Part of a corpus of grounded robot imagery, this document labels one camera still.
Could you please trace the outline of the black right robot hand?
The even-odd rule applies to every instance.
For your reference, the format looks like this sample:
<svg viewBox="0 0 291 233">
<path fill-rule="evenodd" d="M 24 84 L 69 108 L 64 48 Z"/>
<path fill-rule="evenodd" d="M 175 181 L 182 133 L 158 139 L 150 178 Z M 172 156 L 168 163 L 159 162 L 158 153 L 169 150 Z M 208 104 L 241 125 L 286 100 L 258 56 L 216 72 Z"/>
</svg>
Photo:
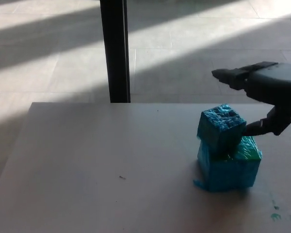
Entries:
<svg viewBox="0 0 291 233">
<path fill-rule="evenodd" d="M 291 64 L 260 62 L 211 73 L 230 88 L 244 90 L 249 98 L 273 106 L 265 118 L 246 125 L 244 136 L 278 136 L 291 124 Z"/>
</svg>

